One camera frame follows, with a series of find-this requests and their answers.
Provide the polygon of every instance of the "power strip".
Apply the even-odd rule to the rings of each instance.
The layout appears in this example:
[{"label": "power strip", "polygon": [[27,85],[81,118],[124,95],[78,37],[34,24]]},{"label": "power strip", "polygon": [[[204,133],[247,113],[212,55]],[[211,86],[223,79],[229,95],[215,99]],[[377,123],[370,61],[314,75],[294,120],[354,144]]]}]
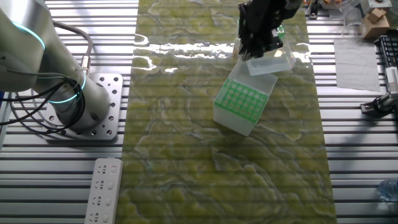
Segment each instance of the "power strip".
[{"label": "power strip", "polygon": [[97,159],[94,165],[85,224],[113,224],[118,205],[123,162]]}]

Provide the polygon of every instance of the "cardboard box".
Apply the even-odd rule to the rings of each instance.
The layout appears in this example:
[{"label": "cardboard box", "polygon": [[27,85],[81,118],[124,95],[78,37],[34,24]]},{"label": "cardboard box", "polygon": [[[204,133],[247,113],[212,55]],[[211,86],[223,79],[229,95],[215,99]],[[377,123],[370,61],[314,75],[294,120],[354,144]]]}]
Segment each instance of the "cardboard box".
[{"label": "cardboard box", "polygon": [[376,23],[382,16],[385,16],[386,14],[387,12],[382,9],[374,9],[369,13],[368,20],[371,23]]},{"label": "cardboard box", "polygon": [[369,14],[367,14],[364,18],[362,23],[365,26],[364,31],[364,39],[366,40],[376,40],[381,35],[385,34],[387,30],[390,28],[390,25],[387,21],[386,16],[382,16],[377,22],[372,23],[369,21]]}]

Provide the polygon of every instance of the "cable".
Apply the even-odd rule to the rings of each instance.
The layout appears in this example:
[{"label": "cable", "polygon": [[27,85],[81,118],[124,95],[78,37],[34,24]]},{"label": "cable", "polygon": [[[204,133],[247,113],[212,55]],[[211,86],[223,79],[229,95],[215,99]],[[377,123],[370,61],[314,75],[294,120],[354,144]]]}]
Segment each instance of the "cable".
[{"label": "cable", "polygon": [[[34,91],[33,89],[30,89],[30,94],[33,96],[34,95]],[[36,99],[32,99],[33,101],[33,105],[35,106],[35,108],[37,107],[37,102]],[[39,116],[48,124],[51,124],[52,126],[58,126],[57,124],[53,124],[51,121],[49,121],[47,118],[45,118],[45,116],[43,115],[43,113],[41,111],[37,112],[39,114]]]},{"label": "cable", "polygon": [[[68,84],[71,85],[71,86],[72,86],[72,85],[75,85],[75,83],[73,83],[73,82],[75,82],[75,81],[74,81],[74,80],[68,80]],[[29,127],[28,125],[26,125],[23,121],[20,121],[21,125],[23,125],[23,127],[25,127],[26,129],[28,129],[29,131],[32,131],[32,132],[34,132],[34,133],[36,133],[36,134],[43,134],[43,135],[59,133],[59,132],[61,132],[61,131],[64,131],[64,130],[66,130],[66,129],[72,127],[72,126],[75,125],[75,124],[80,120],[80,118],[83,116],[84,111],[85,111],[85,106],[86,106],[85,97],[84,97],[83,93],[81,92],[81,87],[80,87],[80,85],[78,85],[78,88],[75,88],[75,89],[77,89],[77,91],[75,90],[75,93],[78,95],[78,98],[76,98],[75,101],[76,101],[76,102],[79,102],[80,105],[78,105],[78,106],[76,107],[76,111],[75,111],[75,113],[74,113],[74,114],[76,114],[77,116],[75,116],[75,117],[71,120],[71,122],[70,122],[69,124],[65,125],[63,128],[53,128],[53,127],[47,126],[46,124],[41,123],[41,122],[40,122],[39,120],[37,120],[34,116],[31,116],[31,118],[32,118],[34,121],[36,121],[36,122],[37,122],[38,124],[40,124],[41,126],[47,128],[48,130],[47,130],[47,131],[38,131],[38,130],[35,130],[35,129]],[[49,99],[50,99],[50,96],[48,96],[48,97],[45,99],[45,102],[48,101]],[[23,109],[25,110],[25,112],[28,113],[28,110],[26,109],[25,105],[24,105],[22,102],[21,102],[21,106],[23,107]],[[12,111],[12,113],[14,114],[14,116],[16,117],[16,119],[18,119],[18,120],[22,119],[22,118],[19,118],[19,117],[18,117],[18,114],[16,113],[16,110],[15,110],[15,108],[14,108],[12,105],[11,105],[11,111]]]},{"label": "cable", "polygon": [[61,28],[61,29],[65,29],[65,30],[69,30],[70,32],[74,32],[76,34],[82,35],[88,41],[88,48],[87,48],[87,52],[86,52],[85,56],[90,56],[91,55],[91,51],[93,50],[93,40],[91,39],[91,37],[86,32],[84,32],[81,29],[78,29],[76,27],[61,23],[61,22],[57,22],[57,21],[54,21],[54,20],[52,22],[53,22],[55,27],[58,27],[58,28]]},{"label": "cable", "polygon": [[23,98],[19,98],[19,99],[4,99],[4,98],[1,98],[0,102],[1,101],[5,101],[5,102],[22,102],[22,101],[28,101],[28,100],[37,99],[37,98],[39,98],[41,96],[44,96],[44,95],[46,95],[48,93],[52,93],[52,95],[54,95],[55,93],[53,93],[53,91],[54,90],[56,90],[56,91],[59,90],[63,84],[66,84],[66,82],[67,81],[61,82],[62,84],[59,83],[58,85],[55,85],[55,86],[51,87],[50,89],[48,89],[48,90],[46,90],[46,91],[44,91],[42,93],[39,93],[37,95],[34,95],[34,96],[23,97]]},{"label": "cable", "polygon": [[56,72],[48,72],[48,73],[32,73],[32,72],[20,72],[20,71],[16,71],[16,70],[12,70],[12,69],[6,69],[7,72],[12,72],[12,73],[17,73],[20,75],[33,75],[33,76],[37,76],[37,78],[59,78],[59,77],[63,77],[63,78],[69,78],[64,74],[61,73],[56,73]]},{"label": "cable", "polygon": [[54,87],[56,87],[56,88],[53,90],[53,92],[51,92],[51,93],[48,95],[48,97],[46,97],[46,99],[43,101],[43,103],[40,104],[40,105],[39,105],[35,110],[33,110],[31,113],[29,113],[29,114],[27,114],[27,115],[25,115],[25,116],[23,116],[23,117],[21,117],[21,118],[17,118],[17,119],[15,119],[15,120],[13,120],[13,121],[7,121],[7,122],[0,123],[0,126],[18,123],[18,122],[20,122],[20,121],[22,121],[22,120],[24,120],[24,119],[26,119],[26,118],[31,117],[33,114],[35,114],[36,112],[38,112],[38,110],[42,109],[42,107],[46,104],[46,102],[48,102],[48,101],[51,99],[51,97],[57,92],[57,90],[58,90],[59,88],[61,88],[61,86],[64,85],[64,84],[66,84],[66,83],[67,83],[67,80],[65,80],[65,81],[62,82],[62,83],[59,83],[58,85],[55,85]]}]

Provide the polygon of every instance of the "black cable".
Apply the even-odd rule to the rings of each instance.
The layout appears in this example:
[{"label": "black cable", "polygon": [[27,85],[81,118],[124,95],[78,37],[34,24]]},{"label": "black cable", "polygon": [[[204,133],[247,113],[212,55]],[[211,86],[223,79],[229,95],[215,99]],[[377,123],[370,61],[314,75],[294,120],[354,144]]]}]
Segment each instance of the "black cable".
[{"label": "black cable", "polygon": [[[75,93],[75,94],[78,94],[78,96],[74,99],[74,102],[70,105],[70,107],[73,106],[73,105],[75,104],[75,102],[76,102],[76,101],[79,99],[79,97],[80,97],[79,92],[77,92],[77,93]],[[24,109],[24,111],[25,111],[26,113],[29,113],[28,109],[25,107],[24,102],[19,102],[19,103],[21,104],[22,109]],[[54,131],[63,131],[63,130],[64,130],[63,128],[50,127],[50,126],[48,126],[48,125],[46,125],[46,124],[40,122],[40,121],[39,121],[37,118],[35,118],[34,116],[31,116],[31,118],[32,118],[36,123],[38,123],[39,125],[41,125],[42,127],[47,128],[47,129],[51,129],[51,130],[54,130]]]},{"label": "black cable", "polygon": [[51,92],[51,93],[48,95],[48,97],[46,97],[46,99],[43,101],[43,103],[40,104],[40,105],[39,105],[35,110],[33,110],[31,113],[29,113],[29,114],[27,114],[27,115],[25,115],[25,116],[23,116],[23,117],[21,117],[21,118],[17,118],[17,119],[15,119],[15,120],[12,120],[12,121],[7,121],[7,122],[0,123],[0,126],[18,123],[18,122],[21,122],[22,120],[24,120],[24,119],[26,119],[26,118],[31,117],[33,114],[36,114],[36,113],[37,113],[40,109],[42,109],[43,106],[51,99],[51,97],[61,88],[61,86],[67,83],[67,81],[68,81],[68,80],[65,80],[64,82],[61,82],[61,83],[59,83],[58,85],[56,85],[57,88],[56,88],[53,92]]},{"label": "black cable", "polygon": [[[61,132],[61,131],[63,131],[63,130],[66,130],[66,129],[72,127],[73,125],[75,125],[75,124],[80,120],[80,118],[83,116],[83,113],[84,113],[85,107],[86,107],[86,100],[85,100],[84,95],[81,95],[81,96],[79,97],[78,101],[81,101],[81,106],[79,106],[79,108],[81,108],[81,110],[80,110],[81,112],[79,113],[80,115],[77,116],[76,119],[74,119],[70,124],[64,126],[63,128],[60,128],[60,129],[57,129],[57,130],[52,130],[52,131],[51,131],[51,130],[47,130],[47,131],[38,131],[38,130],[35,130],[35,129],[29,127],[29,126],[26,125],[23,121],[21,121],[20,123],[21,123],[21,125],[23,125],[23,127],[25,127],[25,128],[28,129],[29,131],[32,131],[32,132],[34,132],[34,133],[36,133],[36,134],[48,135],[48,134],[59,133],[59,132]],[[16,118],[18,118],[18,114],[16,113],[14,107],[11,107],[11,111],[12,111],[12,113],[14,114],[14,116],[15,116]]]},{"label": "black cable", "polygon": [[74,32],[77,34],[82,35],[87,41],[88,41],[88,48],[87,48],[87,52],[85,54],[85,56],[90,56],[91,55],[91,51],[93,50],[93,40],[91,39],[91,37],[84,31],[82,31],[81,29],[78,29],[76,27],[70,26],[70,25],[66,25],[62,22],[57,22],[57,21],[52,21],[55,27],[61,28],[61,29],[65,29],[65,30],[69,30],[70,32]]},{"label": "black cable", "polygon": [[[70,84],[71,86],[75,85],[74,82],[76,82],[76,81],[74,81],[74,80],[69,80],[69,84]],[[41,123],[39,120],[37,120],[34,116],[31,116],[31,118],[32,118],[34,121],[36,121],[38,124],[40,124],[41,126],[47,128],[47,129],[48,129],[47,131],[38,131],[38,130],[35,130],[35,129],[29,127],[28,125],[26,125],[23,121],[20,121],[21,125],[23,125],[23,127],[25,127],[26,129],[28,129],[29,131],[32,131],[32,132],[34,132],[34,133],[36,133],[36,134],[43,134],[43,135],[59,133],[59,132],[61,132],[61,131],[63,131],[63,130],[66,130],[66,129],[72,127],[72,126],[75,125],[75,124],[80,120],[80,118],[83,116],[84,111],[85,111],[85,106],[86,106],[86,100],[85,100],[85,97],[84,97],[84,95],[83,95],[83,93],[82,93],[82,90],[81,90],[80,85],[78,85],[76,89],[77,89],[77,91],[75,91],[75,93],[78,95],[77,98],[76,98],[76,101],[77,101],[77,102],[80,102],[81,104],[80,104],[80,106],[78,105],[78,106],[76,107],[75,114],[76,114],[77,116],[74,117],[74,119],[72,119],[71,122],[70,122],[69,124],[65,125],[63,128],[53,128],[53,127],[47,126],[47,125]],[[26,107],[25,107],[25,105],[24,105],[23,103],[21,103],[21,106],[22,106],[23,109],[28,113],[28,111],[27,111],[27,109],[26,109]],[[12,113],[14,114],[14,116],[15,116],[17,119],[20,119],[20,118],[18,117],[18,114],[16,113],[16,110],[15,110],[15,108],[14,108],[13,106],[11,106],[11,110],[12,110]]]},{"label": "black cable", "polygon": [[18,98],[18,99],[4,99],[4,98],[0,98],[0,102],[2,102],[2,101],[5,101],[5,102],[22,102],[22,101],[37,99],[37,98],[39,98],[39,97],[41,97],[41,96],[44,96],[44,95],[46,95],[46,94],[48,94],[48,93],[54,91],[54,89],[57,89],[57,91],[58,91],[58,90],[61,88],[61,86],[62,86],[63,84],[66,84],[66,82],[62,82],[62,84],[61,84],[61,85],[60,85],[60,84],[61,84],[61,83],[59,83],[58,85],[55,85],[55,86],[49,88],[48,90],[46,90],[46,91],[44,91],[44,92],[42,92],[42,93],[39,93],[39,94],[37,94],[37,95],[34,95],[34,96],[23,97],[23,98]]}]

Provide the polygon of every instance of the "keyboard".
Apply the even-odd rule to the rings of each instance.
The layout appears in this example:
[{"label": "keyboard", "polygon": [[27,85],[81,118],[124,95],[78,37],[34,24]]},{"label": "keyboard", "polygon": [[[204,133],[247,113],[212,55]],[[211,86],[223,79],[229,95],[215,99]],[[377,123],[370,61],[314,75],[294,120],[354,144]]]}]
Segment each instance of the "keyboard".
[{"label": "keyboard", "polygon": [[398,32],[390,32],[380,37],[380,50],[383,57],[384,66],[398,66]]}]

